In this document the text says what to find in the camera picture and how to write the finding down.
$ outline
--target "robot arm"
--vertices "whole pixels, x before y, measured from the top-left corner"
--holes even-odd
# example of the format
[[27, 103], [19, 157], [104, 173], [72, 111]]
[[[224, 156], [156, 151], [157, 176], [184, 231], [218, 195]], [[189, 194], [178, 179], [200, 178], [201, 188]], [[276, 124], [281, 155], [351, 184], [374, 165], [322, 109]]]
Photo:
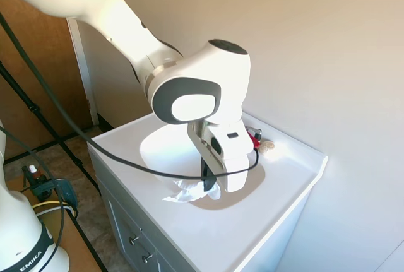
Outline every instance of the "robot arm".
[[[95, 27], [132, 64], [156, 116], [188, 123], [188, 135], [214, 174], [248, 168], [253, 142], [241, 120], [250, 59], [238, 45], [211, 40], [183, 59], [144, 28], [124, 0], [26, 0], [44, 13]], [[228, 192], [247, 173], [221, 177]]]

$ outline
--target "white countertop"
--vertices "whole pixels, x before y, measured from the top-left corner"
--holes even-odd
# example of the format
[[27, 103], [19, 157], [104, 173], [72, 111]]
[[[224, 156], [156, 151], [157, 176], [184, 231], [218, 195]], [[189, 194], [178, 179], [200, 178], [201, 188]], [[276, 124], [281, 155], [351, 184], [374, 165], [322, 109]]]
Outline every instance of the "white countertop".
[[[274, 141], [275, 147], [282, 144], [283, 157], [274, 162], [261, 157], [264, 181], [245, 199], [222, 210], [204, 210], [189, 203], [162, 201], [172, 191], [154, 175], [117, 163], [90, 146], [199, 272], [241, 271], [322, 176], [328, 159], [247, 114], [243, 114], [243, 121], [246, 126], [262, 129], [263, 138]], [[93, 140], [121, 158], [146, 166], [140, 155], [140, 144], [164, 125], [150, 114]]]

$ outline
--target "yellow cable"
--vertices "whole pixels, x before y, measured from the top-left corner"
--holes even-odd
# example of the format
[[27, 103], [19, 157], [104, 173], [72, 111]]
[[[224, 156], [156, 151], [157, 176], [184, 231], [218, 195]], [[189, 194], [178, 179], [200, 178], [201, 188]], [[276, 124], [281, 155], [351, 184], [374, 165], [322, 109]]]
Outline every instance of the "yellow cable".
[[39, 203], [39, 204], [33, 205], [33, 206], [32, 206], [32, 209], [41, 207], [41, 206], [43, 206], [43, 205], [45, 205], [45, 204], [58, 204], [58, 205], [60, 205], [60, 202], [59, 202], [59, 201], [44, 201], [43, 203]]

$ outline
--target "sink basin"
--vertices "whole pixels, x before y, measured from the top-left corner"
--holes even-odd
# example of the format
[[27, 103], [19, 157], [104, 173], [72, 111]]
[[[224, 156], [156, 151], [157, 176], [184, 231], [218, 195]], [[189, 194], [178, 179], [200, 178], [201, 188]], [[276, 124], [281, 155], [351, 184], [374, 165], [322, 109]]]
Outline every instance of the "sink basin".
[[[153, 170], [178, 175], [201, 175], [201, 155], [187, 135], [187, 124], [166, 125], [151, 133], [140, 144], [140, 155], [147, 167]], [[251, 153], [249, 158], [250, 164], [253, 164], [256, 158], [255, 153]], [[173, 194], [179, 192], [178, 186], [174, 183], [178, 179], [161, 176], [156, 176], [156, 178], [164, 183]], [[206, 210], [228, 208], [250, 195], [264, 179], [265, 171], [259, 164], [249, 171], [246, 184], [242, 189], [229, 193], [221, 187], [220, 199], [215, 201], [209, 196], [205, 196], [190, 203]]]

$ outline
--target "crumpled paper towel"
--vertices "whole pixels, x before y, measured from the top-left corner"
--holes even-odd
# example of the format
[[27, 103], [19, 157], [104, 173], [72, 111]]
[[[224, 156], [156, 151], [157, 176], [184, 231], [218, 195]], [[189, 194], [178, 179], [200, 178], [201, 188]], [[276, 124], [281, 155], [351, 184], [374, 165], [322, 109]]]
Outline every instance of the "crumpled paper towel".
[[195, 180], [175, 180], [174, 183], [181, 188], [178, 194], [174, 194], [163, 198], [164, 201], [172, 201], [175, 203], [187, 203], [195, 201], [209, 195], [210, 198], [218, 200], [220, 198], [220, 186], [217, 182], [213, 185], [212, 189], [207, 192], [203, 190], [203, 182]]

